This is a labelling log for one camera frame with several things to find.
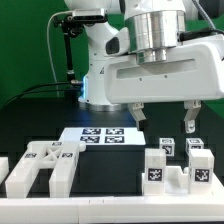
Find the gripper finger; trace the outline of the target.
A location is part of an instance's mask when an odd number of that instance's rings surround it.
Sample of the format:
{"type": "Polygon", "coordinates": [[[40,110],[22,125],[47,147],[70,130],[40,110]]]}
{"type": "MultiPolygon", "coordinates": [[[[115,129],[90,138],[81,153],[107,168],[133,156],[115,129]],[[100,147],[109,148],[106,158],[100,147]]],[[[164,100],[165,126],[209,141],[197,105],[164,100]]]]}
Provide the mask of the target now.
{"type": "Polygon", "coordinates": [[[136,127],[139,131],[144,130],[144,122],[146,117],[143,113],[144,104],[143,103],[130,103],[128,105],[129,112],[131,113],[133,119],[136,122],[136,127]]]}
{"type": "Polygon", "coordinates": [[[185,101],[184,108],[187,110],[184,118],[185,131],[191,134],[196,129],[195,119],[201,109],[201,102],[199,100],[185,101]]]}

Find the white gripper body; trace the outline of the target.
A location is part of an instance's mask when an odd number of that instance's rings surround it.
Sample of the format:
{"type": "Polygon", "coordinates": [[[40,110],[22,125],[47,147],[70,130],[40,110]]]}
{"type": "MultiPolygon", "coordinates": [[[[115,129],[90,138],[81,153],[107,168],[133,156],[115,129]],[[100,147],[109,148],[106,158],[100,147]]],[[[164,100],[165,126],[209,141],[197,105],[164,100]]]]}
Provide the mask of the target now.
{"type": "Polygon", "coordinates": [[[224,98],[224,36],[185,41],[169,49],[163,62],[139,65],[134,55],[110,59],[104,83],[112,103],[224,98]]]}

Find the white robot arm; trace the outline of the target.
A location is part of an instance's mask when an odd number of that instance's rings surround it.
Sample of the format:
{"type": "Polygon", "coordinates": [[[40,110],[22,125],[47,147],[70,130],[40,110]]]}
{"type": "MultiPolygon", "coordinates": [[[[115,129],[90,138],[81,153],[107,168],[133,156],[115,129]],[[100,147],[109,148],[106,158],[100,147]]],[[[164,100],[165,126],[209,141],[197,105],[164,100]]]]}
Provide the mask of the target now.
{"type": "Polygon", "coordinates": [[[140,124],[146,103],[182,101],[192,133],[201,102],[224,98],[224,33],[185,28],[198,0],[64,1],[88,36],[81,105],[126,104],[140,124]]]}

